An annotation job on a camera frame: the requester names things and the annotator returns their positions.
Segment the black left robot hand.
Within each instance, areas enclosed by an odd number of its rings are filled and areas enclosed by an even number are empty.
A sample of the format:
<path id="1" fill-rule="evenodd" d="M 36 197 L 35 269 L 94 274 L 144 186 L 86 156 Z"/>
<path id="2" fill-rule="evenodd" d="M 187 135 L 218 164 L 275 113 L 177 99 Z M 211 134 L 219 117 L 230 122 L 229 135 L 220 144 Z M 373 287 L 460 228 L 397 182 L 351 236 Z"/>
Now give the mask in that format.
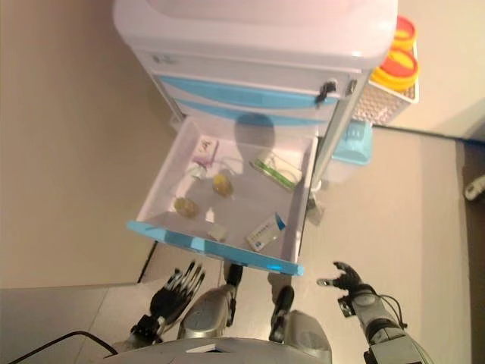
<path id="1" fill-rule="evenodd" d="M 202 264 L 191 261 L 185 271 L 178 268 L 167 283 L 155 293 L 150 302 L 151 317 L 173 324 L 190 304 L 205 279 Z"/>

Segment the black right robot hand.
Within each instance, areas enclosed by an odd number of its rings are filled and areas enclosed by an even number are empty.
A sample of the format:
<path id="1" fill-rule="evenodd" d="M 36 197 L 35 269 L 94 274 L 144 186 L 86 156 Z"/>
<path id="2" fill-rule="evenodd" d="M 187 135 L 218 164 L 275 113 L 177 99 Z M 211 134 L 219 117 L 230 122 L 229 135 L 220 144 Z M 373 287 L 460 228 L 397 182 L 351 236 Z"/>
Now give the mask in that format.
<path id="1" fill-rule="evenodd" d="M 363 281 L 357 271 L 349 264 L 335 261 L 333 265 L 341 272 L 337 278 L 318 278 L 316 283 L 320 287 L 335 287 L 340 290 L 346 290 L 351 294 L 363 284 Z"/>

